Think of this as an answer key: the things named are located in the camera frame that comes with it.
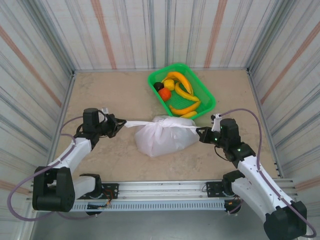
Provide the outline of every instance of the bag handle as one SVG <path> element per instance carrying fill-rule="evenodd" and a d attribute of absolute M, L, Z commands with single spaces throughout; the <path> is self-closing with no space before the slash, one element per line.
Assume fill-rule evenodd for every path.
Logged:
<path fill-rule="evenodd" d="M 180 123 L 168 122 L 164 120 L 160 121 L 126 121 L 125 127 L 131 128 L 136 126 L 150 126 L 150 125 L 160 125 L 163 128 L 182 128 L 182 129 L 190 129 L 194 134 L 197 134 L 196 129 L 198 126 L 186 126 Z"/>

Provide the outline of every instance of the metal panel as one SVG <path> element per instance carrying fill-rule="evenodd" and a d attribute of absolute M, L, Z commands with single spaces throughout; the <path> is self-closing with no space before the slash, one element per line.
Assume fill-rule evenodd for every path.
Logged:
<path fill-rule="evenodd" d="M 287 4 L 249 69 L 281 173 L 319 217 L 320 1 Z"/>
<path fill-rule="evenodd" d="M 278 0 L 36 0 L 77 70 L 247 67 Z"/>
<path fill-rule="evenodd" d="M 9 192 L 47 163 L 72 71 L 27 1 L 0 2 L 0 239 L 19 239 L 25 223 L 7 208 Z M 12 198 L 29 214 L 25 184 Z"/>

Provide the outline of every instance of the dark fruit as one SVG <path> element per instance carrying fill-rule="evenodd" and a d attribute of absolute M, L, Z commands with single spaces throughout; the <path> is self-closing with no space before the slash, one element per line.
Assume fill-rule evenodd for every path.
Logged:
<path fill-rule="evenodd" d="M 159 92 L 159 90 L 163 89 L 165 85 L 162 82 L 157 81 L 155 84 L 153 84 L 153 87 L 157 92 Z"/>

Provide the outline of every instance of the yellow fruit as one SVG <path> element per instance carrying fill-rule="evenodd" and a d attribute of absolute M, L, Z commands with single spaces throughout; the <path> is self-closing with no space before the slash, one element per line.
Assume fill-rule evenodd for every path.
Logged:
<path fill-rule="evenodd" d="M 189 119 L 189 118 L 191 118 L 191 117 L 193 117 L 195 115 L 197 115 L 197 112 L 196 111 L 191 111 L 191 112 L 189 112 L 189 113 L 187 113 L 185 115 L 180 116 L 180 118 Z"/>
<path fill-rule="evenodd" d="M 167 79 L 163 82 L 165 88 L 169 89 L 170 91 L 175 90 L 175 81 L 172 79 Z"/>
<path fill-rule="evenodd" d="M 197 101 L 194 104 L 192 104 L 191 106 L 188 106 L 184 109 L 175 109 L 173 106 L 169 105 L 169 108 L 171 110 L 171 112 L 175 115 L 185 115 L 188 114 L 194 110 L 196 110 L 201 104 L 201 101 Z"/>
<path fill-rule="evenodd" d="M 175 84 L 175 87 L 174 87 L 174 90 L 177 94 L 179 94 L 181 97 L 183 97 L 184 99 L 188 99 L 188 100 L 191 100 L 191 101 L 194 101 L 194 102 L 198 102 L 199 101 L 199 98 L 197 98 L 196 96 L 192 96 L 191 94 L 183 91 L 180 86 L 179 86 L 180 82 L 177 82 Z"/>
<path fill-rule="evenodd" d="M 177 71 L 169 72 L 164 80 L 167 80 L 167 79 L 173 79 L 173 80 L 179 81 L 180 83 L 182 83 L 182 85 L 184 86 L 184 88 L 189 94 L 191 94 L 192 96 L 194 95 L 194 90 L 192 89 L 190 82 L 180 72 L 177 72 Z"/>

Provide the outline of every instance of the banana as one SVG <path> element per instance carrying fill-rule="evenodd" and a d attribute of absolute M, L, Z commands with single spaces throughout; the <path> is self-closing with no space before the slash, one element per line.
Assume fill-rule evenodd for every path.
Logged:
<path fill-rule="evenodd" d="M 177 71 L 169 72 L 164 80 L 167 80 L 167 79 L 174 79 L 174 80 L 177 80 L 177 81 L 181 82 L 182 85 L 184 86 L 184 88 L 186 89 L 186 91 L 189 94 L 191 94 L 192 96 L 194 95 L 194 90 L 192 89 L 192 86 L 191 86 L 190 82 L 180 72 L 177 72 Z"/>
<path fill-rule="evenodd" d="M 196 96 L 192 96 L 191 94 L 183 91 L 180 86 L 179 86 L 180 82 L 177 82 L 174 86 L 174 90 L 177 94 L 179 94 L 181 97 L 183 97 L 184 99 L 188 99 L 194 102 L 198 102 L 199 98 L 197 98 Z"/>
<path fill-rule="evenodd" d="M 197 112 L 196 111 L 191 111 L 191 112 L 189 112 L 189 113 L 187 113 L 185 115 L 180 116 L 180 118 L 189 119 L 189 118 L 191 118 L 191 117 L 193 117 L 195 115 L 197 115 Z"/>
<path fill-rule="evenodd" d="M 175 109 L 173 106 L 169 105 L 169 108 L 171 110 L 171 112 L 175 115 L 185 115 L 188 114 L 194 110 L 196 110 L 201 104 L 201 101 L 197 101 L 194 104 L 192 104 L 191 106 L 188 106 L 184 109 Z"/>

